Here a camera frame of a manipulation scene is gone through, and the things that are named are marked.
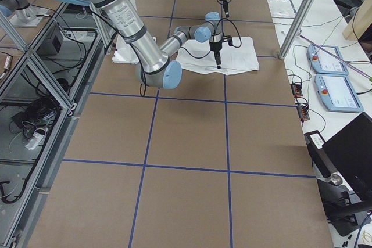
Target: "white cloth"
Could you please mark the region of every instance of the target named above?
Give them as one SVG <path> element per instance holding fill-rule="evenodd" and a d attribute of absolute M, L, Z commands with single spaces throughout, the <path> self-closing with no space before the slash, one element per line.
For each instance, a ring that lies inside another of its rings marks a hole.
<path fill-rule="evenodd" d="M 203 59 L 191 57 L 184 49 L 178 51 L 176 61 L 181 63 L 183 69 L 200 74 L 222 73 L 225 75 L 234 75 L 252 70 L 259 70 L 255 47 L 251 37 L 242 37 L 242 46 L 234 48 L 223 43 L 221 54 L 221 69 L 217 69 L 214 54 L 211 52 Z M 239 38 L 232 39 L 234 46 L 239 45 Z M 196 40 L 189 40 L 184 45 L 192 55 L 202 57 L 209 52 L 209 41 L 199 43 Z"/>

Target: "brown cardboard floor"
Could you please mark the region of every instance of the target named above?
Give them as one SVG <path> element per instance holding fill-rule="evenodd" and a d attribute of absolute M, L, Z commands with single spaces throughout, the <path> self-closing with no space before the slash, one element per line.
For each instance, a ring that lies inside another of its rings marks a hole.
<path fill-rule="evenodd" d="M 160 41 L 221 11 L 136 3 Z M 142 98 L 134 66 L 106 57 L 29 248 L 332 247 L 267 2 L 233 0 L 231 15 L 260 71 L 184 71 Z"/>

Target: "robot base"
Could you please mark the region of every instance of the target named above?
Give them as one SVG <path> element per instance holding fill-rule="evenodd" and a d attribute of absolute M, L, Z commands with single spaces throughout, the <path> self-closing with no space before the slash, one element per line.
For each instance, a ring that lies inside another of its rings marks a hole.
<path fill-rule="evenodd" d="M 36 11 L 36 15 L 43 15 L 43 14 L 46 14 L 49 12 L 49 9 L 46 9 L 46 8 L 39 8 L 39 7 L 34 7 L 34 10 Z M 25 23 L 23 21 L 21 21 L 17 14 L 14 14 L 11 18 L 10 18 L 10 23 L 14 26 L 14 27 L 37 27 L 41 20 L 43 19 L 44 17 L 36 17 L 34 20 L 31 20 L 29 21 L 28 23 Z"/>

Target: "black device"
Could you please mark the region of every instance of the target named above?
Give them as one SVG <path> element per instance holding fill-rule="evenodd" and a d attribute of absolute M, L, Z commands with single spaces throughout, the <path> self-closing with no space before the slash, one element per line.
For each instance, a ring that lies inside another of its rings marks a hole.
<path fill-rule="evenodd" d="M 372 200 L 372 118 L 361 113 L 323 149 L 361 200 Z"/>
<path fill-rule="evenodd" d="M 353 191 L 318 181 L 325 214 L 341 236 L 358 229 L 372 209 L 372 118 L 361 113 L 327 142 L 305 134 L 307 148 L 322 175 L 339 171 Z"/>

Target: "white table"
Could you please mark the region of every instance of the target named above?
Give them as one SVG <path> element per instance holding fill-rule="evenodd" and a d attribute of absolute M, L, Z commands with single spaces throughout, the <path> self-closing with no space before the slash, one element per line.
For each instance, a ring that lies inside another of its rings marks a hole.
<path fill-rule="evenodd" d="M 294 7 L 298 10 L 302 0 L 292 0 Z M 330 23 L 324 24 L 318 27 L 306 27 L 315 24 L 323 24 L 325 22 L 334 20 Z M 279 44 L 281 45 L 285 39 L 285 36 L 290 28 L 290 25 L 282 25 L 292 23 L 292 19 L 280 19 L 280 18 L 273 18 L 273 22 L 276 24 L 276 33 L 278 37 Z M 303 26 L 301 27 L 302 35 L 306 38 L 310 39 L 311 41 L 322 45 L 336 45 L 338 47 L 349 46 L 355 41 L 347 41 L 342 36 L 342 31 L 345 29 L 347 23 L 342 17 L 340 11 L 338 10 L 337 6 L 333 2 L 333 0 L 315 0 L 312 7 L 310 8 L 309 13 L 306 16 L 305 21 L 303 22 Z M 288 69 L 288 74 L 292 74 L 292 72 L 298 76 L 300 76 L 304 81 L 309 79 L 308 73 L 301 70 L 295 65 L 295 58 L 297 60 L 297 65 L 309 70 L 310 63 L 307 59 L 306 53 L 307 48 L 303 48 L 300 46 L 295 45 L 302 45 L 302 46 L 309 46 L 309 43 L 304 39 L 297 38 L 290 51 L 285 58 L 285 66 Z M 345 60 L 368 60 L 365 52 L 362 50 L 359 44 L 354 44 L 346 48 L 341 48 L 342 57 Z M 365 73 L 372 76 L 372 65 L 371 64 L 353 64 L 357 68 L 363 70 Z M 309 107 L 319 114 L 321 114 L 326 122 L 326 128 L 321 133 L 325 140 L 330 139 L 333 135 L 335 135 L 340 129 L 346 126 L 349 122 L 351 122 L 355 117 L 357 117 L 357 113 L 335 113 L 329 112 L 322 104 L 317 89 L 314 83 L 314 71 L 310 71 L 312 74 L 312 78 L 309 82 L 305 82 L 303 84 L 303 95 L 309 101 Z M 372 85 L 366 78 L 362 77 L 360 74 L 356 73 L 355 71 L 349 69 L 349 78 L 353 84 L 353 87 L 356 92 L 364 92 L 369 90 Z M 367 93 L 364 95 L 359 95 L 359 99 L 364 107 L 364 111 L 369 115 L 372 116 L 372 93 Z M 303 125 L 303 132 L 309 132 L 313 130 L 322 130 L 324 126 L 324 121 L 319 117 L 316 113 L 309 112 L 310 120 L 305 121 Z M 355 237 L 357 232 L 354 232 L 352 235 L 352 239 L 349 240 L 347 237 L 341 237 L 335 228 L 330 225 L 330 230 L 332 234 L 332 238 L 335 244 L 335 247 L 341 247 L 344 241 L 348 240 L 349 245 L 348 247 L 353 247 Z M 372 225 L 366 225 L 363 227 L 363 230 L 366 232 L 372 233 Z"/>

